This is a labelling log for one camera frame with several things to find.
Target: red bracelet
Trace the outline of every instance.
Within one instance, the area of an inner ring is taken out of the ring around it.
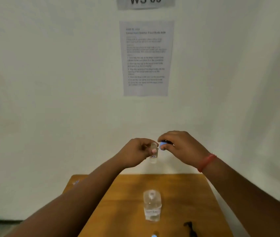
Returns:
[[[216,155],[214,154],[210,154],[207,157],[203,158],[200,162],[199,162],[199,167],[198,167],[198,171],[201,173],[203,171],[203,169],[210,163],[212,162],[215,158],[217,158]]]

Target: white wall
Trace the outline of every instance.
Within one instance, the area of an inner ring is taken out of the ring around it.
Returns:
[[[168,97],[123,97],[120,20],[175,20]],[[0,0],[0,105],[2,218],[26,218],[130,138],[169,130],[189,131],[280,199],[280,0],[142,11]],[[194,172],[169,153],[159,160],[124,173]]]

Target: blue cap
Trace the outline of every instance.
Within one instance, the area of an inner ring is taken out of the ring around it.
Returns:
[[[162,149],[161,149],[161,146],[162,146],[162,145],[165,145],[165,144],[167,144],[167,143],[166,143],[166,142],[161,142],[161,143],[160,143],[160,150],[162,150]]]

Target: bottle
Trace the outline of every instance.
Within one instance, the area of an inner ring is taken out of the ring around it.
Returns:
[[[148,190],[143,193],[144,215],[146,220],[159,221],[161,215],[161,194],[156,190]]]
[[[151,150],[153,155],[150,156],[150,162],[152,164],[155,164],[156,162],[158,162],[158,144],[153,142],[151,144]]]

